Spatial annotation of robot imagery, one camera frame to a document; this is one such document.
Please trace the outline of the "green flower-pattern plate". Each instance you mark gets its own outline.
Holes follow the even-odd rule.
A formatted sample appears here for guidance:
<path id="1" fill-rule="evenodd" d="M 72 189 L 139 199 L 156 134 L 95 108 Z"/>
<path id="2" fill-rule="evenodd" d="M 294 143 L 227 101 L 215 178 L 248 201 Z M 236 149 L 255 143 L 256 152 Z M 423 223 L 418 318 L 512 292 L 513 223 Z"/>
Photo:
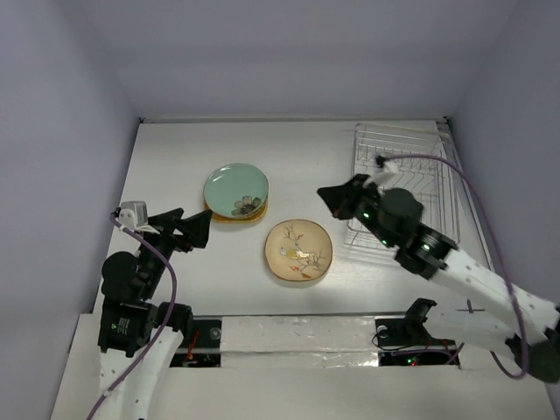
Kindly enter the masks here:
<path id="1" fill-rule="evenodd" d="M 231 163 L 215 169 L 203 187 L 208 208 L 225 217 L 249 217 L 268 195 L 266 175 L 258 167 L 245 163 Z"/>

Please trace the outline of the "beige bird-pattern plate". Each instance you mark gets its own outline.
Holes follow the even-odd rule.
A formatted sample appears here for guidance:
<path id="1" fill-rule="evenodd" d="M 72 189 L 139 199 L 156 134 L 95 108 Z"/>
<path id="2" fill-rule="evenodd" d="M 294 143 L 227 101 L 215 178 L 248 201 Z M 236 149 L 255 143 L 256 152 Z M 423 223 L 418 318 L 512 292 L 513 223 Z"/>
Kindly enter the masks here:
<path id="1" fill-rule="evenodd" d="M 332 265 L 333 243 L 326 230 L 312 220 L 285 220 L 269 231 L 264 257 L 269 270 L 281 280 L 315 281 Z"/>

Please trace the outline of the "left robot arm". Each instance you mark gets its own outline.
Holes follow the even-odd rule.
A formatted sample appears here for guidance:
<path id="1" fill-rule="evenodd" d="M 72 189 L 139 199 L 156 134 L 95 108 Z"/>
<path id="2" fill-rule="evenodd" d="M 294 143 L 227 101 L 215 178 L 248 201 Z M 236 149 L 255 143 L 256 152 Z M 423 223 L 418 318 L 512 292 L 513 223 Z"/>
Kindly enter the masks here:
<path id="1" fill-rule="evenodd" d="M 147 419 L 173 355 L 193 337 L 193 310 L 177 301 L 174 253 L 203 249 L 213 213 L 182 208 L 150 216 L 143 201 L 123 202 L 109 220 L 138 241 L 101 268 L 99 396 L 90 419 Z"/>

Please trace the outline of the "square orange woven tray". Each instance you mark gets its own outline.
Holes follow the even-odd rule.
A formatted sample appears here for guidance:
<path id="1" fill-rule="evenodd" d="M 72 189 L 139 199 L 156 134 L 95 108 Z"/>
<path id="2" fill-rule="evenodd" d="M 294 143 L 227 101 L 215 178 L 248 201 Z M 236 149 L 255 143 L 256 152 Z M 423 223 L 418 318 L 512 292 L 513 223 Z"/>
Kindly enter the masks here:
<path id="1" fill-rule="evenodd" d="M 269 202 L 265 200 L 263 204 L 249 217 L 235 218 L 235 217 L 225 217 L 217 213 L 213 213 L 212 221 L 222 224 L 252 224 L 257 223 L 261 220 L 268 211 Z"/>

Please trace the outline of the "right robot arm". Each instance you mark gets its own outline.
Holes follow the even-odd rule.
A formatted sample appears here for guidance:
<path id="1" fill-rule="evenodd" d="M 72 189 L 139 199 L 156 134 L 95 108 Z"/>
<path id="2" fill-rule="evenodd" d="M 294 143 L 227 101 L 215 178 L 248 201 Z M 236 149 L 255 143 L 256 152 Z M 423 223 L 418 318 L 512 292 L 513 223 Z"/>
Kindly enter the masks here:
<path id="1" fill-rule="evenodd" d="M 478 315 L 431 314 L 418 299 L 402 322 L 404 336 L 422 343 L 438 333 L 515 362 L 523 375 L 559 381 L 559 306 L 487 269 L 459 245 L 423 224 L 423 205 L 402 188 L 380 191 L 366 174 L 320 187 L 318 196 L 338 220 L 357 219 L 406 271 L 454 291 L 482 308 Z"/>

